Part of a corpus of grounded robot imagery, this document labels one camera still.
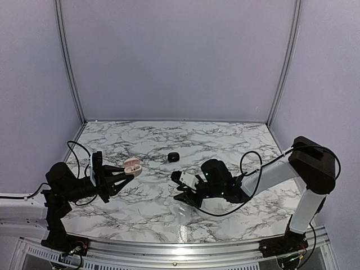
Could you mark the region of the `pink earbud charging case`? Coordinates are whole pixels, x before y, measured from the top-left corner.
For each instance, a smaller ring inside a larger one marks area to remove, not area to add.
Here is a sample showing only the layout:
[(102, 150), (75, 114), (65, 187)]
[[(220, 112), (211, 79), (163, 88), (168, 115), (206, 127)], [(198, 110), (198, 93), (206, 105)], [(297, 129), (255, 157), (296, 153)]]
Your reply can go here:
[(124, 173), (126, 175), (133, 175), (135, 177), (142, 173), (142, 166), (140, 160), (136, 158), (129, 158), (123, 163)]

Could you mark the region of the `black earbud charging case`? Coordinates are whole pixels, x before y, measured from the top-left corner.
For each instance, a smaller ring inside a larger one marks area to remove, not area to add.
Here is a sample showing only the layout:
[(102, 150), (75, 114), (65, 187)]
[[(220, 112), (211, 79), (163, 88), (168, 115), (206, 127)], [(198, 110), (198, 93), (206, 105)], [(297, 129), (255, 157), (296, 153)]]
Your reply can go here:
[(180, 160), (180, 154), (177, 152), (170, 152), (167, 159), (170, 163), (178, 162)]

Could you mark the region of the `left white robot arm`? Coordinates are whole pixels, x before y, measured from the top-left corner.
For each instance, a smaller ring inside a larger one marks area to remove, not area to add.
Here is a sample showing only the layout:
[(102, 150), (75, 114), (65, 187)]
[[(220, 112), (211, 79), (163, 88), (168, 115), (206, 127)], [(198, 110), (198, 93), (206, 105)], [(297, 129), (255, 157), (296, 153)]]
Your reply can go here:
[(64, 162), (46, 173), (45, 184), (33, 194), (1, 194), (1, 235), (49, 240), (59, 250), (67, 250), (71, 238), (62, 218), (71, 212), (71, 203), (99, 196), (104, 203), (117, 195), (142, 173), (140, 161), (127, 159), (122, 166), (103, 164), (102, 153), (94, 153), (83, 178), (77, 178)]

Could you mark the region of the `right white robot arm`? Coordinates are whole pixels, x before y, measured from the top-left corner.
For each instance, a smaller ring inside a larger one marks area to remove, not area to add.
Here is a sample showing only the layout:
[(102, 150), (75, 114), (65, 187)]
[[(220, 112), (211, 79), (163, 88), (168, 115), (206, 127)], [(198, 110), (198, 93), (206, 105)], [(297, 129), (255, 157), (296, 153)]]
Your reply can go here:
[(233, 176), (223, 161), (210, 159), (202, 164), (202, 176), (174, 171), (171, 180), (178, 185), (180, 194), (174, 197), (201, 209), (203, 200), (223, 198), (243, 207), (261, 192), (293, 178), (305, 184), (295, 213), (281, 236), (278, 246), (290, 252), (300, 244), (313, 217), (319, 212), (326, 196), (335, 188), (341, 173), (341, 163), (336, 154), (306, 137), (299, 136), (285, 152), (250, 173), (244, 171)]

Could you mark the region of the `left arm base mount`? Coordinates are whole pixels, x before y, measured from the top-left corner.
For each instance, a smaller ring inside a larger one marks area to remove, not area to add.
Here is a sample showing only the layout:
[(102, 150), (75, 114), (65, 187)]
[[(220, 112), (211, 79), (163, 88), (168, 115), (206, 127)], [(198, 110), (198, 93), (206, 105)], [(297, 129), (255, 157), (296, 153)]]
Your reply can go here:
[(60, 251), (65, 255), (87, 255), (88, 238), (68, 234), (60, 218), (48, 217), (46, 221), (48, 235), (41, 240), (42, 246)]

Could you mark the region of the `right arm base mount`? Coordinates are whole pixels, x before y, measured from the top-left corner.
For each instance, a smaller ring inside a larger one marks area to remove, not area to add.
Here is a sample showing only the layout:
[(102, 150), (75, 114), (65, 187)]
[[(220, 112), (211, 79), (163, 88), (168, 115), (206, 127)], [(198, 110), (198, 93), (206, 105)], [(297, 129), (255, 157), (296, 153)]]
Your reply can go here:
[(288, 223), (284, 235), (260, 240), (259, 251), (267, 258), (305, 250), (308, 246), (305, 233), (292, 232)]

